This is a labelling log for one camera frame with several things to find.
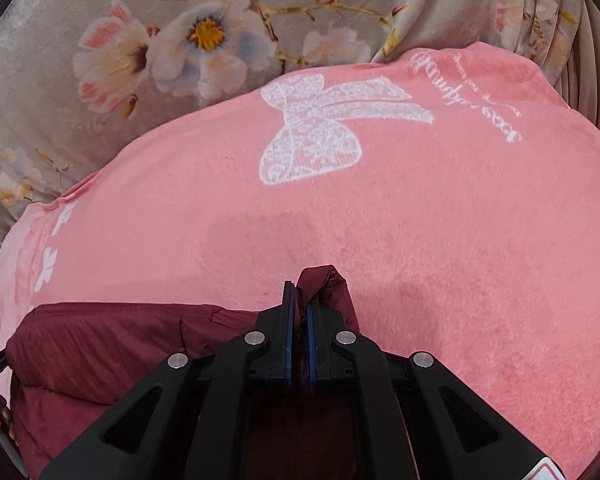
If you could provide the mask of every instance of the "white logo sticker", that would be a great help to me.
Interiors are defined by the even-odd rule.
[[[565,480],[560,470],[551,461],[544,457],[531,472],[522,480]]]

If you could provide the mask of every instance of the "yellow flower center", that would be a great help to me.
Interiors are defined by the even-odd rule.
[[[16,198],[16,194],[11,189],[0,189],[0,201],[7,202]]]
[[[222,45],[225,34],[222,23],[208,16],[202,20],[197,20],[189,31],[187,39],[197,48],[202,48],[207,52]]]

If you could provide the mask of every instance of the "white flower print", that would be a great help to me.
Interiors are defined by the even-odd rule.
[[[156,36],[148,60],[161,91],[216,100],[236,93],[249,70],[268,68],[275,52],[250,0],[201,0]]]
[[[7,148],[2,152],[2,159],[21,181],[39,189],[45,186],[41,171],[33,165],[24,148]]]
[[[310,66],[369,62],[371,49],[356,36],[355,30],[346,27],[330,28],[326,36],[312,30],[304,38],[302,58]]]
[[[108,113],[148,77],[151,38],[122,2],[113,0],[105,18],[95,20],[80,38],[85,50],[74,57],[80,100],[97,113]]]
[[[13,180],[7,173],[0,174],[0,201],[5,207],[10,208],[30,200],[33,188],[26,182]]]

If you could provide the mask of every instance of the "blue strip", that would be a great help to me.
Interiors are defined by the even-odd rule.
[[[309,336],[309,387],[313,390],[316,381],[315,362],[315,332],[314,332],[314,308],[309,304],[306,308],[306,328]]]
[[[294,314],[295,314],[295,291],[291,291],[288,313],[286,314],[286,345],[285,345],[285,381],[286,387],[291,389],[291,359],[294,342]]]

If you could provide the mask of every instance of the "pillow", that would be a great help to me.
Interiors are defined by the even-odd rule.
[[[310,69],[165,124],[0,254],[0,342],[41,304],[257,311],[333,264],[360,329],[424,349],[576,478],[600,450],[600,133],[474,44]]]
[[[554,83],[581,8],[581,0],[15,0],[0,20],[0,200],[19,218],[159,124],[307,66],[485,41],[531,58]]]

